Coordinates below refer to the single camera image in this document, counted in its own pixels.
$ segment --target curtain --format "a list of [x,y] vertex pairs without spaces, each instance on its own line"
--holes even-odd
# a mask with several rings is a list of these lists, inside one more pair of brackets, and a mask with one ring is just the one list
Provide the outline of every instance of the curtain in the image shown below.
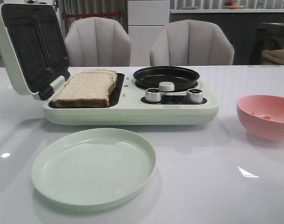
[[98,16],[117,20],[128,30],[127,0],[58,0],[62,33],[68,33],[72,22]]

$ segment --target black frying pan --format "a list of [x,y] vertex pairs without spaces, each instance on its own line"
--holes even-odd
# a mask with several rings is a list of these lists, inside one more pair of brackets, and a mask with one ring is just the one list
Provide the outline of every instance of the black frying pan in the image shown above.
[[173,82],[174,92],[193,88],[200,75],[196,71],[175,66],[153,66],[134,72],[136,85],[147,88],[158,88],[160,82]]

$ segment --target white chair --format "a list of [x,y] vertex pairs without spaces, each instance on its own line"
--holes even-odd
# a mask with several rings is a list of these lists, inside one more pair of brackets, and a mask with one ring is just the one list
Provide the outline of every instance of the white chair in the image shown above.
[[211,22],[182,20],[162,27],[150,50],[150,65],[232,65],[234,48]]
[[65,38],[72,67],[129,66],[131,40],[119,22],[91,17],[74,21]]

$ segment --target toast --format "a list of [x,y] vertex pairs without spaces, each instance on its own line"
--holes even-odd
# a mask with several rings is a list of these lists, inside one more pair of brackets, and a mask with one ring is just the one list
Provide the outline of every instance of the toast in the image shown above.
[[109,96],[116,87],[117,73],[86,70],[76,74],[52,99],[56,108],[109,107]]

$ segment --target bowl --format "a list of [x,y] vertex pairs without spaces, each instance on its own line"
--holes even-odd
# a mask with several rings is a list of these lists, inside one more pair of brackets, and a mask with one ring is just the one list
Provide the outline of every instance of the bowl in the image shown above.
[[225,6],[223,5],[223,8],[228,8],[228,9],[239,9],[239,8],[244,8],[245,6]]
[[270,141],[284,141],[284,98],[250,95],[237,100],[241,124],[252,134]]

